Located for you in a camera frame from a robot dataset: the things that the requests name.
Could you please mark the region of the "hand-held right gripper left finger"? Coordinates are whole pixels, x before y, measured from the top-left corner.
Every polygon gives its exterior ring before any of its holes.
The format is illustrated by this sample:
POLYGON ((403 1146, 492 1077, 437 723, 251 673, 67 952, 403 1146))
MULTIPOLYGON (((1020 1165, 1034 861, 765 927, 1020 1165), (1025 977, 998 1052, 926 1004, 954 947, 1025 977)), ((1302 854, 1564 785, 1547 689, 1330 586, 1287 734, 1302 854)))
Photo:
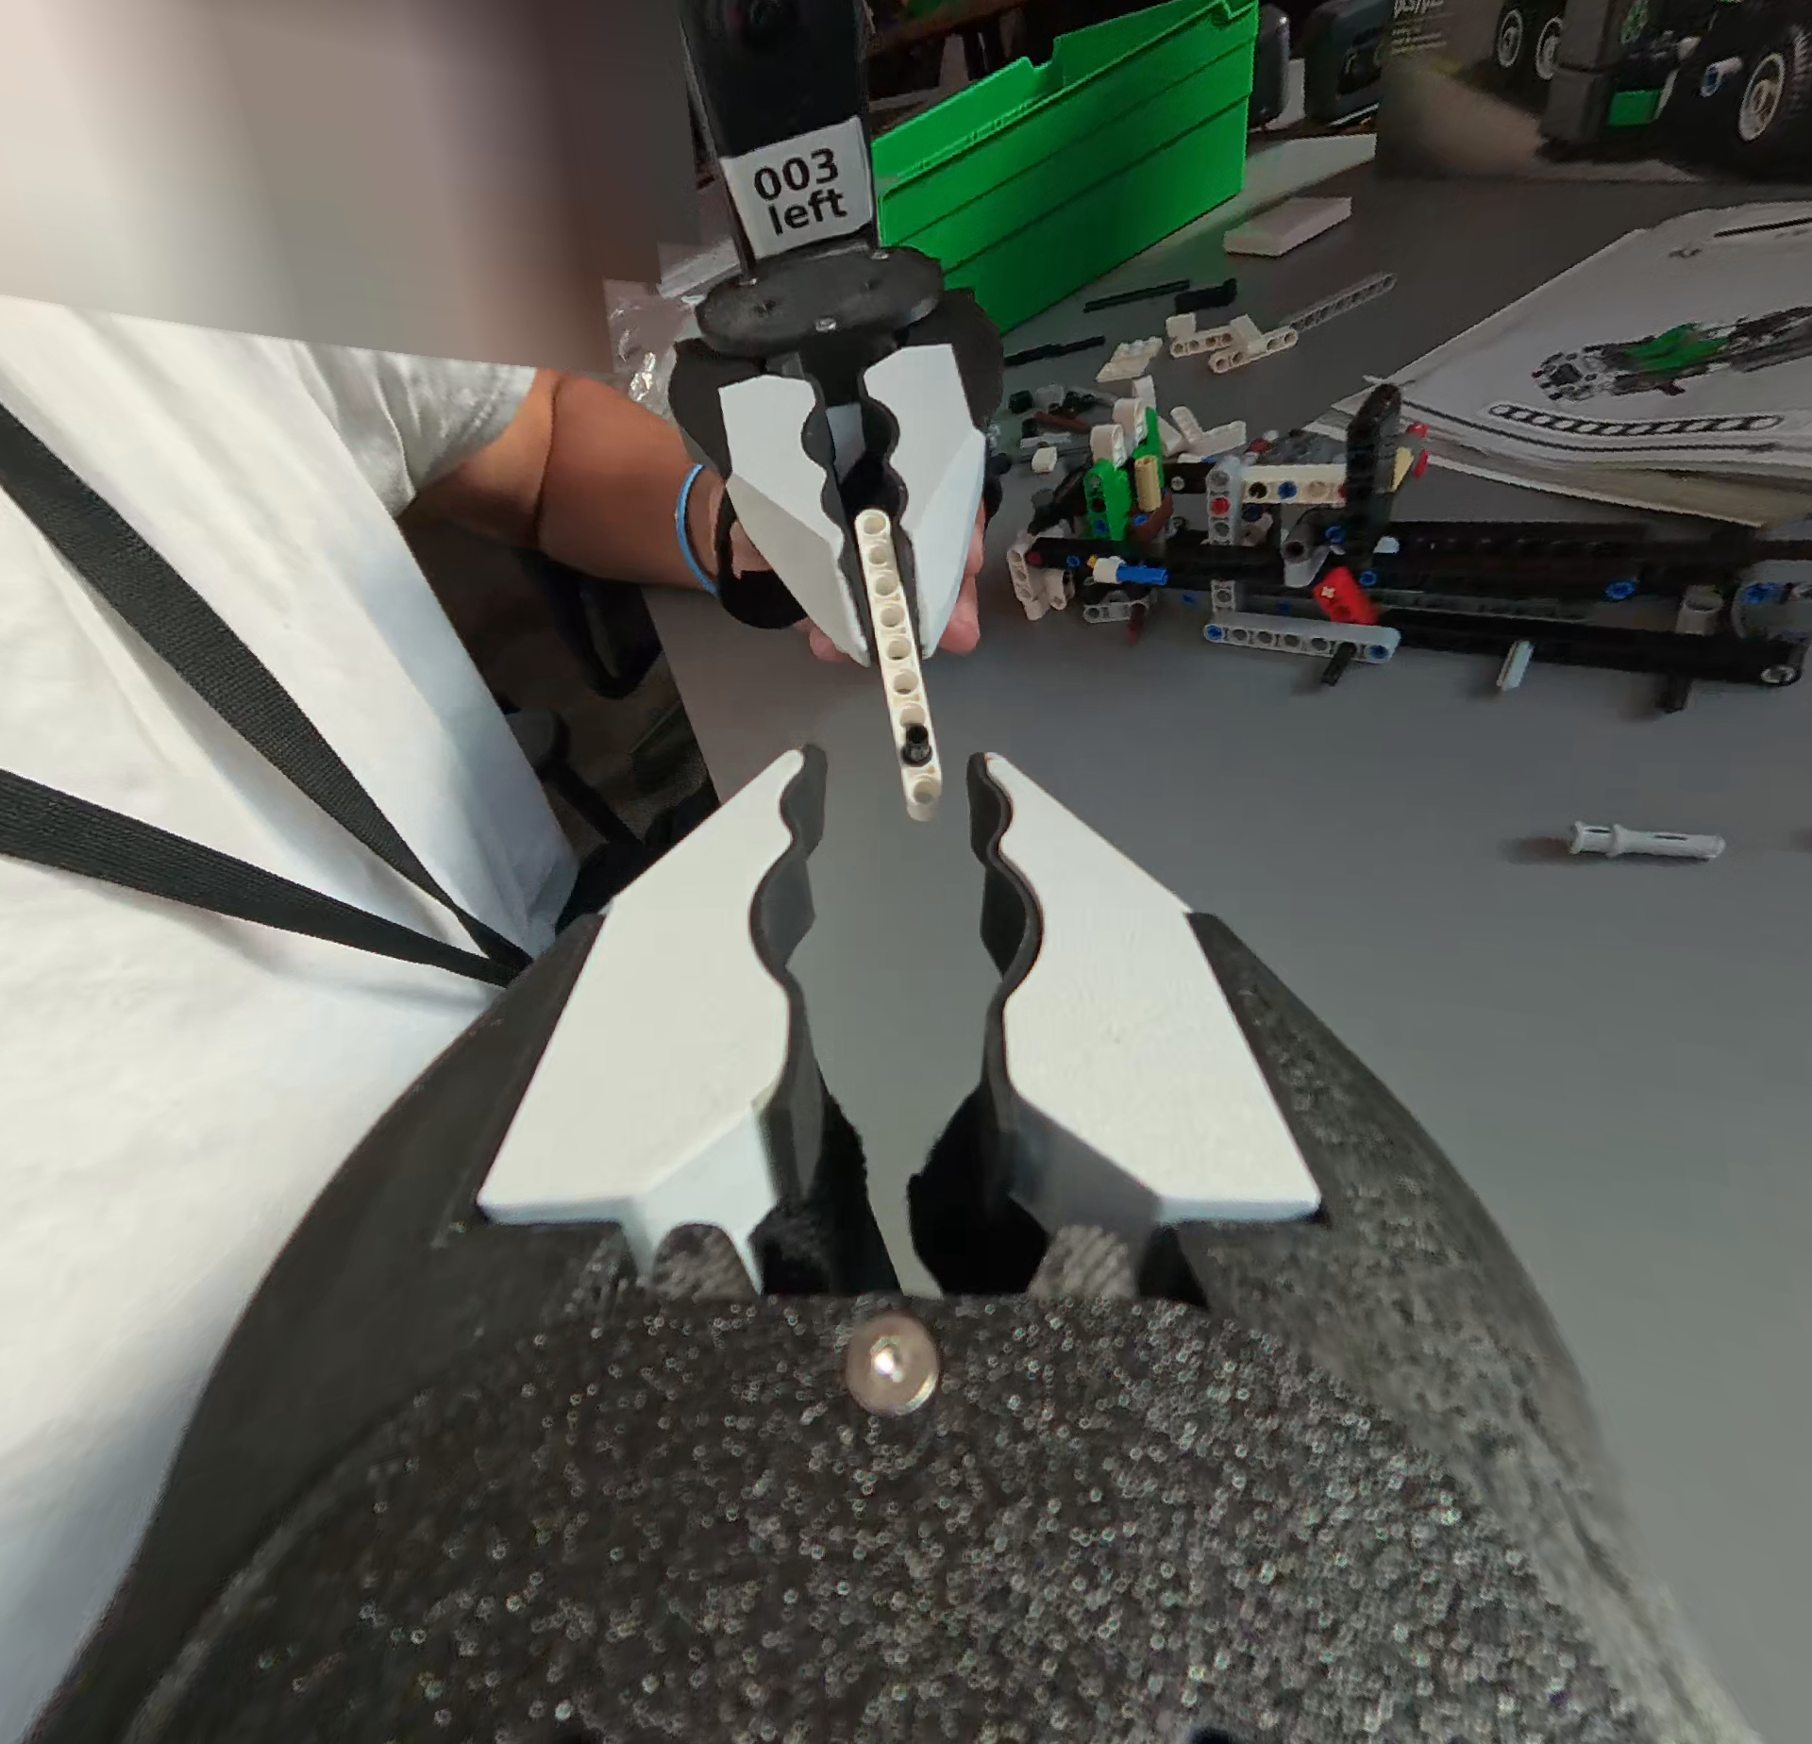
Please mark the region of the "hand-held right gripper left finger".
POLYGON ((761 1280, 802 1199, 823 1091, 789 964, 826 758, 790 749, 615 897, 479 1188, 497 1225, 615 1225, 638 1268, 711 1226, 761 1280))

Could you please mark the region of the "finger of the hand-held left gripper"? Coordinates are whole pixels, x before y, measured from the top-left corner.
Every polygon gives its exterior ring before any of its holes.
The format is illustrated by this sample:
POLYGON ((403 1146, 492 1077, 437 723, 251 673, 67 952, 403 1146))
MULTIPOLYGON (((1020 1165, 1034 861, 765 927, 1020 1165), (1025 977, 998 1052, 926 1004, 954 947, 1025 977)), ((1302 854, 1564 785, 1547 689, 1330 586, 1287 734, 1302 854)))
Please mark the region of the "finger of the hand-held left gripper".
POLYGON ((768 571, 831 646, 870 664, 870 637, 848 571, 849 521, 832 478, 826 409, 810 381, 738 381, 719 388, 727 495, 768 571))
POLYGON ((866 370, 866 398, 894 419, 888 470, 902 487, 894 528, 913 561, 917 637, 936 652, 963 590, 984 490, 984 431, 974 425, 951 346, 911 346, 866 370))

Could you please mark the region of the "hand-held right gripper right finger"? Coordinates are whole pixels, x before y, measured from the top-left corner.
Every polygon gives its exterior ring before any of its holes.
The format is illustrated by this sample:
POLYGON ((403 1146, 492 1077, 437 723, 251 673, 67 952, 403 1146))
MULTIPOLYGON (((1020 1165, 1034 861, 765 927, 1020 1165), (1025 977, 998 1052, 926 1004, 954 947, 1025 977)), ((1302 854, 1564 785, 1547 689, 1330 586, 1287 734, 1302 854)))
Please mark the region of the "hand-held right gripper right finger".
POLYGON ((1126 1242, 1313 1218, 1320 1188, 1182 899, 998 753, 967 767, 984 877, 984 1191, 1126 1242))

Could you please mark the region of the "white lego beam with holes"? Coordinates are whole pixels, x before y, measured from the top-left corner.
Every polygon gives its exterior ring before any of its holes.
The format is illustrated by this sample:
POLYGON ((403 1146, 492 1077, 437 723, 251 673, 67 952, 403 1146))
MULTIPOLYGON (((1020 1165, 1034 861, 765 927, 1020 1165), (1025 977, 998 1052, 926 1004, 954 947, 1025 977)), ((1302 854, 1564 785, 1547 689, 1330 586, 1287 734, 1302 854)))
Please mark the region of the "white lego beam with holes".
POLYGON ((900 571, 894 524, 881 509, 861 509, 854 521, 854 538, 902 800, 911 822, 931 822, 943 801, 943 767, 924 687, 913 600, 900 571), (900 758, 902 734, 911 724, 922 724, 932 734, 934 758, 928 767, 911 768, 900 758))

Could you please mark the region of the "person's left forearm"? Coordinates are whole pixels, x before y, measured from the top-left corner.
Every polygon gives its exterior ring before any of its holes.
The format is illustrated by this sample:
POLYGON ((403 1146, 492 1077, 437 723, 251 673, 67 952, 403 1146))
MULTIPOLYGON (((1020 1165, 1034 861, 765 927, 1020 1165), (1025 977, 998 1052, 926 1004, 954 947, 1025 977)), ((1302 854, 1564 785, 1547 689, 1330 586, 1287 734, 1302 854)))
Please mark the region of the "person's left forearm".
POLYGON ((691 590, 673 530, 691 465, 668 420, 600 381, 544 369, 503 433, 399 523, 544 554, 585 577, 691 590))

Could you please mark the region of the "white angled lego beam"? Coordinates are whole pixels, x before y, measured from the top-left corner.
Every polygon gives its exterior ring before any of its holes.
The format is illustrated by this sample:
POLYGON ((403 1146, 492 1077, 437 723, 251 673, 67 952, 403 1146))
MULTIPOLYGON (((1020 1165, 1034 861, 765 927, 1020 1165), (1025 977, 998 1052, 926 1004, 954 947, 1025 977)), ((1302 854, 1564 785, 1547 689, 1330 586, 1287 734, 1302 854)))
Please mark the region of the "white angled lego beam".
POLYGON ((1295 325, 1259 328, 1239 313, 1222 325, 1200 325, 1192 312, 1178 312, 1164 321, 1166 349, 1175 360, 1203 358, 1211 373, 1230 374, 1264 358, 1291 351, 1300 332, 1295 325))

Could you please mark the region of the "white flat lego plate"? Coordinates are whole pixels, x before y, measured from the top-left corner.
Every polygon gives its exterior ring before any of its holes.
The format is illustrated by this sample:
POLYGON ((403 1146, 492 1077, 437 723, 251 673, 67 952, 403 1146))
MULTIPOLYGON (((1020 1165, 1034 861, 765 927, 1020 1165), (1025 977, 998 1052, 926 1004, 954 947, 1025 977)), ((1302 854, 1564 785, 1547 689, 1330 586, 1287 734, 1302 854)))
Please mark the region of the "white flat lego plate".
POLYGON ((1346 225, 1348 219, 1348 196, 1285 198, 1225 231, 1223 252, 1276 262, 1346 225))

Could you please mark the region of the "thin grey lego beam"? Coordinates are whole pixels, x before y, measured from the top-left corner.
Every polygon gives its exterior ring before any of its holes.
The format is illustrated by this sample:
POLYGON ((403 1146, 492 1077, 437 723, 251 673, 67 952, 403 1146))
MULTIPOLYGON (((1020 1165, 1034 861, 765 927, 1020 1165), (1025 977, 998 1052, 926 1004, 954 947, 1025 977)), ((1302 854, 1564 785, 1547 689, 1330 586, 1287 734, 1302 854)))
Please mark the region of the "thin grey lego beam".
POLYGON ((1302 338, 1315 330, 1326 328, 1330 321, 1353 313, 1361 307, 1367 307, 1375 301, 1381 301, 1397 288, 1397 275, 1391 271, 1376 271, 1358 282, 1346 283, 1345 288, 1319 298, 1317 301, 1302 306, 1298 309, 1289 309, 1280 325, 1287 328, 1302 338))

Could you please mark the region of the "lego instruction booklet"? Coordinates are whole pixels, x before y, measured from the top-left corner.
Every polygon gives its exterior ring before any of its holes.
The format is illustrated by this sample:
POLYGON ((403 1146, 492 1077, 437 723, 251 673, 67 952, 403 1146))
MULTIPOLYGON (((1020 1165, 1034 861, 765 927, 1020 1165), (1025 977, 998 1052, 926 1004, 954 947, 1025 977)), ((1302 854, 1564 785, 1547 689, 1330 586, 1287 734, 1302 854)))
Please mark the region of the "lego instruction booklet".
POLYGON ((1436 465, 1765 528, 1810 508, 1810 204, 1636 228, 1394 374, 1436 465))

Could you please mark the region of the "lego set box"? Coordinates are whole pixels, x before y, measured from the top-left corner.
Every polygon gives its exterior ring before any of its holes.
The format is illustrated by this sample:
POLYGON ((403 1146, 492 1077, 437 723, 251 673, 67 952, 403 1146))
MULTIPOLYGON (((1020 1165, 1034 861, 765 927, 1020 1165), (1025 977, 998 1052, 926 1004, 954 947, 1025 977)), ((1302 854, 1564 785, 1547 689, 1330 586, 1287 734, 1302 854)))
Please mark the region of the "lego set box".
POLYGON ((1376 166, 1804 186, 1810 0, 1390 0, 1376 166))

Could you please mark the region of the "person's left hand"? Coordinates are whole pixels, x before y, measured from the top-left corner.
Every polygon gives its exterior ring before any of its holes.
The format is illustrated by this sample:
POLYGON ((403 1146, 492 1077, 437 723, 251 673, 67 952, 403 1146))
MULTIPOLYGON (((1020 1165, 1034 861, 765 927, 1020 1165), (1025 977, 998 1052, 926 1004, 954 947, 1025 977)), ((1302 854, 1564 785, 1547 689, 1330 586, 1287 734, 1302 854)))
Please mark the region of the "person's left hand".
MULTIPOLYGON (((983 502, 976 509, 976 521, 973 524, 969 553, 967 553, 965 568, 963 568, 963 586, 953 604, 947 629, 943 634, 943 639, 938 646, 940 653, 953 653, 953 655, 971 653, 981 639, 978 583, 981 583, 981 573, 984 568, 984 535, 986 535, 986 502, 983 502)), ((800 619, 793 629, 800 637, 807 639, 809 652, 819 661, 848 661, 849 659, 809 619, 800 619)))

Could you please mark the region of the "clear plastic bag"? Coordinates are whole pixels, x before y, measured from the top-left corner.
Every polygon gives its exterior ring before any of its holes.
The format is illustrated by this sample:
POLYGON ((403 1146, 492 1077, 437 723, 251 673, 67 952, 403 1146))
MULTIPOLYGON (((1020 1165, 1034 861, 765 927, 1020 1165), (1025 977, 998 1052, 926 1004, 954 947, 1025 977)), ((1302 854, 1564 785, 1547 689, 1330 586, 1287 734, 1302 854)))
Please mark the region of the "clear plastic bag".
POLYGON ((672 420, 668 386, 675 346, 696 336, 696 307, 708 294, 680 295, 633 282, 607 282, 609 367, 603 377, 623 397, 672 420))

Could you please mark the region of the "green plastic bin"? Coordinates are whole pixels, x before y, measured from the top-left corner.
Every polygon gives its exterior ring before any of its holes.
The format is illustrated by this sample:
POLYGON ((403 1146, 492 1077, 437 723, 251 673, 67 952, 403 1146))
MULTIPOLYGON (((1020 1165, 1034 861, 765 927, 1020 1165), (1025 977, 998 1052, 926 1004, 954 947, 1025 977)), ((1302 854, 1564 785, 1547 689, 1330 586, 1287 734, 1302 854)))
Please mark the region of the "green plastic bin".
POLYGON ((1000 330, 1238 196, 1259 0, 1170 0, 1061 35, 873 139, 878 235, 1000 330))

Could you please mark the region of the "person's white shirt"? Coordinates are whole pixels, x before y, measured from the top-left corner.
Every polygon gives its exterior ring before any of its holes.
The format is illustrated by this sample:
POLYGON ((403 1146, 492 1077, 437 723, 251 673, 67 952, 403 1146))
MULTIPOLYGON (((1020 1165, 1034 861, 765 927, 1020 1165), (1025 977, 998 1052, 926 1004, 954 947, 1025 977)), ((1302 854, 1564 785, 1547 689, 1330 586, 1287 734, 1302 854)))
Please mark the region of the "person's white shirt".
MULTIPOLYGON (((574 864, 396 516, 521 367, 3 298, 3 406, 314 721, 457 905, 529 952, 574 864)), ((5 770, 435 938, 459 925, 216 721, 11 503, 5 770)), ((215 1355, 315 1194, 489 992, 3 859, 1 1705, 32 1727, 215 1355)))

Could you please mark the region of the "dark device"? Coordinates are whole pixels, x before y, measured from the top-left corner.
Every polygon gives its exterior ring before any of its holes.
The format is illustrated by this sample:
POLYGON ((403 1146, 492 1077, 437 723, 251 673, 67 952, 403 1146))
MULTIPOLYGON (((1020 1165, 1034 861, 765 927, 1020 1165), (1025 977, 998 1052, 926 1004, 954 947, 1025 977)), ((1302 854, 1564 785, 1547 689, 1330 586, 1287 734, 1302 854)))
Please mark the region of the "dark device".
POLYGON ((1273 2, 1259 6, 1250 134, 1295 125, 1343 127, 1381 102, 1390 0, 1326 0, 1300 29, 1273 2))

